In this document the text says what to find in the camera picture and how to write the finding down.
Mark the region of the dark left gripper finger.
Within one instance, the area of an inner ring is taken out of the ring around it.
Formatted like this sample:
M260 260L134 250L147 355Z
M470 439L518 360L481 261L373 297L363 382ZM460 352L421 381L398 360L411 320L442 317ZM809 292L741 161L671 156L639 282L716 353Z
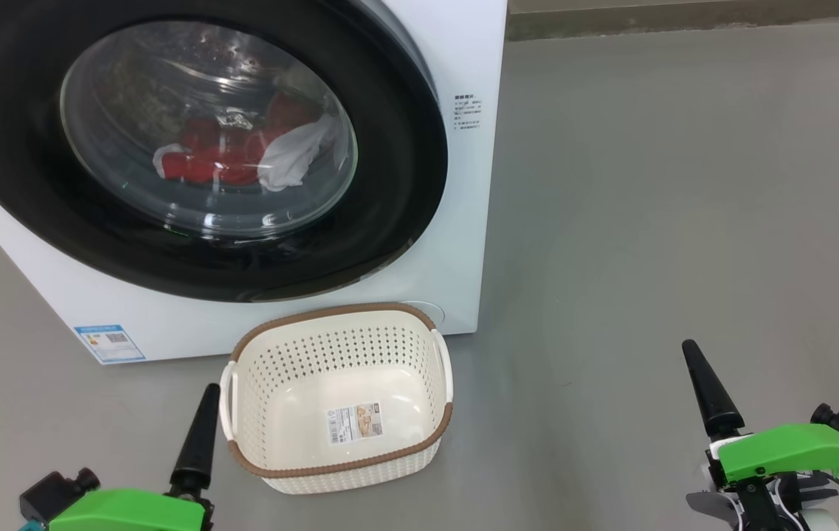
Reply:
M200 499L210 488L220 396L220 384L210 383L204 389L170 474L170 497Z

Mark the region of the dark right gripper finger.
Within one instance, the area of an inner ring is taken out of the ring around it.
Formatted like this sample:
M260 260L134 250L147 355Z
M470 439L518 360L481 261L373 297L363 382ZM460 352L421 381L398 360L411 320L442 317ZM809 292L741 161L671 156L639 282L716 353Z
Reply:
M739 436L739 430L745 427L743 417L698 343L686 339L682 351L709 440Z

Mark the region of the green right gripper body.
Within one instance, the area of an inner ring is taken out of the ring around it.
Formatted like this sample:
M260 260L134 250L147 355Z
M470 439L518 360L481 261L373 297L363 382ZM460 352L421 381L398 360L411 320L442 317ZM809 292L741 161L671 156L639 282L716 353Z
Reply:
M838 530L815 507L837 492L839 431L823 424L787 424L711 443L706 491L686 503L732 530Z

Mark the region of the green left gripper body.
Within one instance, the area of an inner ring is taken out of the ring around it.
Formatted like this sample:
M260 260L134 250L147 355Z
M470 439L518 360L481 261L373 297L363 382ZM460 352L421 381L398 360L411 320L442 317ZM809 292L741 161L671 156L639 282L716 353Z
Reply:
M48 530L210 530L215 505L148 490L92 490L47 524Z

